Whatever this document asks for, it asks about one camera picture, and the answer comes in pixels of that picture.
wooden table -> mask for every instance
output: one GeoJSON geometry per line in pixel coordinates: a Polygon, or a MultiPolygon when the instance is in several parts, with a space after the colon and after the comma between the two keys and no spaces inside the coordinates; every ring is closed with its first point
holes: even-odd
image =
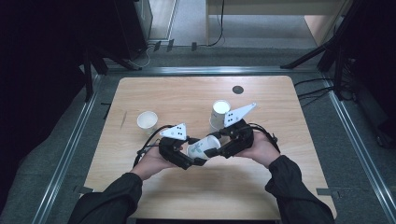
{"type": "MultiPolygon", "coordinates": [[[[304,15],[317,45],[331,34],[337,20],[352,0],[227,0],[224,15],[304,15]]],[[[209,44],[209,15],[221,15],[222,0],[206,0],[206,44],[209,44]]]]}
{"type": "MultiPolygon", "coordinates": [[[[136,124],[151,110],[159,127],[185,122],[187,135],[203,138],[216,100],[232,109],[257,103],[247,122],[274,133],[284,155],[296,161],[303,180],[316,196],[328,186],[296,92],[289,77],[127,77],[120,81],[85,187],[104,190],[131,170],[136,151],[148,136],[136,124]],[[244,88],[233,93],[234,86],[244,88]]],[[[279,219],[276,199],[264,186],[271,174],[255,161],[216,157],[205,166],[167,169],[143,184],[133,217],[177,219],[279,219]]],[[[318,196],[336,214],[331,196],[318,196]]]]}

black jacket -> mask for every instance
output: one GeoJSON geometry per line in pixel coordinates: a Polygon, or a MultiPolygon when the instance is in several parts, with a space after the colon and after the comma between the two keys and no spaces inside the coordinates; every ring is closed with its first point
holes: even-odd
{"type": "MultiPolygon", "coordinates": [[[[334,223],[332,210],[304,185],[298,165],[286,156],[273,161],[272,178],[265,189],[276,197],[282,223],[334,223]]],[[[87,193],[76,204],[69,219],[75,223],[125,223],[137,209],[142,180],[127,173],[102,193],[87,193]]]]}

white cup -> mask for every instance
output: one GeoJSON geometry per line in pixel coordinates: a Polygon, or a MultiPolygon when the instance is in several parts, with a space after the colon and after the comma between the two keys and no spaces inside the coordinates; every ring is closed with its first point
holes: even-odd
{"type": "Polygon", "coordinates": [[[157,131],[158,117],[152,111],[145,111],[137,117],[137,126],[141,128],[146,134],[152,135],[157,131]]]}
{"type": "Polygon", "coordinates": [[[203,160],[209,160],[206,156],[205,151],[210,148],[220,148],[221,144],[217,137],[213,135],[208,135],[206,138],[199,140],[198,142],[189,145],[187,147],[187,155],[192,158],[201,158],[203,160]]]}
{"type": "MultiPolygon", "coordinates": [[[[223,129],[223,128],[224,128],[224,125],[215,126],[215,125],[212,123],[211,119],[209,120],[209,125],[210,125],[209,133],[216,133],[216,132],[218,132],[220,129],[223,129]]],[[[225,142],[227,142],[227,140],[230,140],[230,138],[227,137],[227,136],[222,136],[222,137],[219,139],[219,141],[220,141],[221,144],[224,144],[225,142]]]]}
{"type": "Polygon", "coordinates": [[[210,116],[210,121],[215,127],[224,127],[224,117],[225,114],[230,111],[231,106],[225,100],[217,100],[212,106],[212,114],[210,116]]]}

human hand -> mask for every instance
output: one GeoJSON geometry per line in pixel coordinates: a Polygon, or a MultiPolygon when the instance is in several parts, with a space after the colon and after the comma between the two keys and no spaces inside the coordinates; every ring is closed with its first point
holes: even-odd
{"type": "Polygon", "coordinates": [[[265,166],[268,169],[271,162],[276,160],[280,153],[270,143],[262,132],[254,132],[254,142],[250,148],[235,154],[236,157],[250,158],[265,166]]]}
{"type": "Polygon", "coordinates": [[[171,167],[176,166],[163,158],[158,147],[152,147],[130,172],[138,175],[142,180],[147,180],[161,170],[171,167]]]}

metal frame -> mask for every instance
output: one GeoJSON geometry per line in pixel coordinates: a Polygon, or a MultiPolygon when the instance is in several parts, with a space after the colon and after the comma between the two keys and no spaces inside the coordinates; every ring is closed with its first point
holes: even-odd
{"type": "MultiPolygon", "coordinates": [[[[315,66],[300,66],[292,70],[281,69],[278,66],[153,67],[134,72],[126,71],[124,68],[113,68],[111,69],[111,73],[124,74],[127,77],[263,76],[270,73],[280,75],[293,73],[318,73],[318,69],[315,66]]],[[[96,75],[94,89],[99,90],[101,83],[102,77],[96,75]]],[[[326,87],[330,87],[332,86],[332,83],[330,81],[325,81],[324,85],[326,87]]],[[[47,221],[50,209],[53,206],[70,161],[73,158],[81,133],[84,130],[89,115],[91,114],[92,107],[96,100],[96,95],[97,91],[93,94],[91,100],[84,105],[81,111],[76,127],[64,150],[64,154],[62,155],[53,177],[49,182],[45,196],[36,211],[33,223],[45,223],[47,221]]],[[[396,205],[389,188],[384,182],[381,174],[378,172],[370,154],[364,146],[364,143],[361,141],[360,135],[348,115],[344,103],[339,102],[333,92],[330,93],[330,97],[389,222],[396,223],[396,205]]]]}

